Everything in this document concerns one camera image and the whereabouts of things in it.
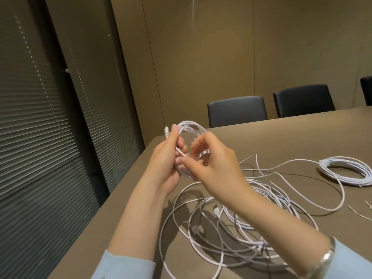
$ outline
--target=black chair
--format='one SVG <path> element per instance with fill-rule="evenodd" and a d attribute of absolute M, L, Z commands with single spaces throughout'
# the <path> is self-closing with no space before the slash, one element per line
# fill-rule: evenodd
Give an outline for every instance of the black chair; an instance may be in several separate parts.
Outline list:
<path fill-rule="evenodd" d="M 288 88 L 273 95 L 279 118 L 335 110 L 325 84 Z"/>
<path fill-rule="evenodd" d="M 372 75 L 360 79 L 367 106 L 372 106 Z"/>
<path fill-rule="evenodd" d="M 267 120 L 262 97 L 231 98 L 208 103 L 209 127 Z"/>

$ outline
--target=shirt cuff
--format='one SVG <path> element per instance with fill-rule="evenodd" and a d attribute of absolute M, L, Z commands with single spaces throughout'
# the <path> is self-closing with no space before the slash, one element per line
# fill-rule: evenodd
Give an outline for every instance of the shirt cuff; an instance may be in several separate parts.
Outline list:
<path fill-rule="evenodd" d="M 372 263 L 335 239 L 336 248 L 324 279 L 370 278 Z"/>
<path fill-rule="evenodd" d="M 141 258 L 115 256 L 105 250 L 92 279 L 151 279 L 156 263 Z"/>

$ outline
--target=forearm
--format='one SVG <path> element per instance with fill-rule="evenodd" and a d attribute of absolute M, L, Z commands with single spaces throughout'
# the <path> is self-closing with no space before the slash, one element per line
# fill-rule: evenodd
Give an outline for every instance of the forearm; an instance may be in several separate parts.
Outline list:
<path fill-rule="evenodd" d="M 124 210 L 108 251 L 115 255 L 152 261 L 165 196 L 142 178 Z"/>
<path fill-rule="evenodd" d="M 329 250 L 328 237 L 251 188 L 240 194 L 232 210 L 252 225 L 299 276 Z"/>

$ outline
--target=conference table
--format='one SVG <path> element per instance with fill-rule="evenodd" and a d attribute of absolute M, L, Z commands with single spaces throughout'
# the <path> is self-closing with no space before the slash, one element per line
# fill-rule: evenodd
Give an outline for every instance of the conference table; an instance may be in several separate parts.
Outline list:
<path fill-rule="evenodd" d="M 263 169 L 274 167 L 290 159 L 319 161 L 332 156 L 353 157 L 372 166 L 372 107 L 224 126 L 210 129 L 210 131 L 227 147 L 235 151 L 239 161 L 257 154 L 259 166 Z M 92 276 L 109 244 L 130 194 L 146 168 L 152 151 L 164 139 L 163 136 L 155 137 L 147 146 L 50 274 L 50 279 L 85 279 Z M 242 168 L 249 169 L 252 166 L 256 167 L 252 158 L 242 164 Z M 340 203 L 341 194 L 338 184 L 322 176 L 316 164 L 296 161 L 285 164 L 276 171 L 282 173 L 288 182 L 316 204 L 334 208 Z M 358 176 L 350 170 L 334 169 L 334 171 L 350 177 Z M 293 201 L 314 216 L 320 231 L 336 237 L 361 256 L 372 261 L 372 223 L 357 216 L 347 207 L 350 205 L 358 213 L 372 218 L 372 211 L 365 204 L 365 201 L 372 204 L 372 187 L 345 186 L 345 204 L 338 211 L 327 214 L 326 211 L 302 199 L 278 178 L 275 181 Z M 191 182 L 190 179 L 181 178 L 175 191 L 164 205 L 162 221 L 171 211 L 174 198 Z M 196 185 L 192 190 L 191 194 L 209 196 L 202 185 Z M 195 205 L 190 204 L 175 213 L 177 222 L 183 226 L 182 229 L 187 228 L 186 223 L 194 207 Z M 212 215 L 212 206 L 207 205 L 205 210 L 211 212 Z M 304 215 L 301 215 L 301 219 L 309 222 Z M 206 235 L 210 235 L 211 239 L 215 239 L 216 244 L 220 245 L 216 232 L 213 229 L 205 230 Z M 217 267 L 203 260 L 192 249 L 189 241 L 178 231 L 172 221 L 165 226 L 162 249 L 167 266 L 179 279 L 211 278 L 216 272 Z M 157 268 L 154 278 L 170 278 L 162 266 L 158 252 L 155 261 Z M 269 273 L 245 266 L 222 268 L 219 278 L 292 279 L 296 277 L 291 271 Z"/>

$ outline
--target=bangle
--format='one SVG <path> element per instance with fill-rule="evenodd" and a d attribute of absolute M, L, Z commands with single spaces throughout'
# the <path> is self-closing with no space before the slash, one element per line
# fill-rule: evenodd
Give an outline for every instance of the bangle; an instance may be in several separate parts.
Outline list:
<path fill-rule="evenodd" d="M 334 251 L 336 248 L 336 242 L 333 237 L 330 237 L 330 246 L 328 252 L 322 257 L 320 262 L 313 267 L 309 273 L 303 277 L 304 279 L 323 279 L 331 265 Z"/>

